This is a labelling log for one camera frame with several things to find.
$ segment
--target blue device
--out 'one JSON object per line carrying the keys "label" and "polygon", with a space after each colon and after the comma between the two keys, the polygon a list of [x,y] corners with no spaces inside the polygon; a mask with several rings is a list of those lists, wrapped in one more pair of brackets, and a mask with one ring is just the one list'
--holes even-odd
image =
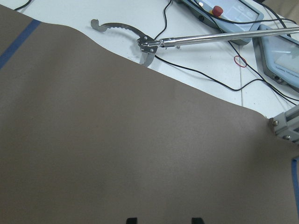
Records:
{"label": "blue device", "polygon": [[[223,13],[219,16],[222,19],[236,21],[236,22],[249,22],[259,21],[263,19],[263,13],[248,4],[243,0],[177,0],[178,2],[186,4],[192,13],[201,22],[207,24],[210,27],[218,28],[213,20],[208,16],[205,11],[212,13],[215,6],[221,7]],[[257,30],[260,23],[250,24],[233,24],[219,19],[215,19],[215,22],[220,29],[225,33],[235,33],[242,31],[254,31]],[[238,45],[246,45],[251,41],[251,38],[235,40],[234,43]]]}
{"label": "blue device", "polygon": [[[260,25],[259,30],[271,29]],[[262,55],[264,73],[282,85],[290,85],[299,92],[299,42],[288,37],[260,37],[259,45]]]}

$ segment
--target device screen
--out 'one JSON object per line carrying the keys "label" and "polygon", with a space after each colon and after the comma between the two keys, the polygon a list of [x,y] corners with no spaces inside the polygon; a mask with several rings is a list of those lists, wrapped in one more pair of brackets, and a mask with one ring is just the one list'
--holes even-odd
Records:
{"label": "device screen", "polygon": [[[246,6],[239,0],[205,0],[209,7],[220,6],[223,9],[221,18],[236,21],[236,22],[249,22],[255,21],[258,18],[258,13]],[[243,31],[248,31],[252,27],[252,24],[241,24],[238,25]]]}
{"label": "device screen", "polygon": [[299,45],[282,36],[269,37],[269,45],[275,64],[299,73]]}

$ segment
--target reacher grabber tool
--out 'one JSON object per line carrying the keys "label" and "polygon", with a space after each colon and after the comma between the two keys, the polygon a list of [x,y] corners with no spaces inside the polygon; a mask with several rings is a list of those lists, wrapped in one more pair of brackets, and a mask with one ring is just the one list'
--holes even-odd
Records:
{"label": "reacher grabber tool", "polygon": [[175,38],[163,38],[154,40],[148,35],[144,34],[140,30],[136,29],[127,24],[123,23],[105,23],[99,26],[98,20],[92,20],[91,26],[93,29],[100,32],[105,32],[108,28],[124,28],[133,31],[139,36],[137,43],[142,52],[147,53],[144,66],[148,67],[154,60],[155,53],[158,48],[168,47],[180,47],[183,45],[191,45],[198,43],[209,43],[218,41],[232,41],[243,38],[255,38],[262,36],[276,36],[282,34],[294,34],[299,32],[299,27],[296,28],[281,28],[281,29],[269,29],[269,30],[255,30],[255,31],[244,31],[237,33],[221,33],[212,35],[198,35],[198,36],[186,36],[186,37],[175,37]]}

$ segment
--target brown mat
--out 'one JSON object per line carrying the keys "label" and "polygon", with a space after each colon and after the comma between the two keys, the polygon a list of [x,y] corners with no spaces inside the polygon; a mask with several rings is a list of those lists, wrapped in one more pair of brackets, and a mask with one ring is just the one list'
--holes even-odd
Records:
{"label": "brown mat", "polygon": [[[0,19],[3,52],[31,19]],[[3,224],[294,224],[297,155],[261,114],[72,28],[41,23],[0,70]]]}

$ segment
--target red wire loop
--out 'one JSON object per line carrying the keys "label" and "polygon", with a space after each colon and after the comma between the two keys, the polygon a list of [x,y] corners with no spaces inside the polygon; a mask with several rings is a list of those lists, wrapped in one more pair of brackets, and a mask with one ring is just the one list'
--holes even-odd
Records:
{"label": "red wire loop", "polygon": [[239,65],[241,68],[246,68],[246,67],[247,67],[247,61],[245,60],[245,58],[240,57],[240,58],[245,62],[245,66],[244,66],[244,65],[241,65],[241,64],[239,64],[239,63],[237,62],[237,60],[236,60],[237,57],[240,57],[240,56],[236,55],[236,56],[234,57],[234,61],[235,61],[235,63],[236,63],[237,65]]}

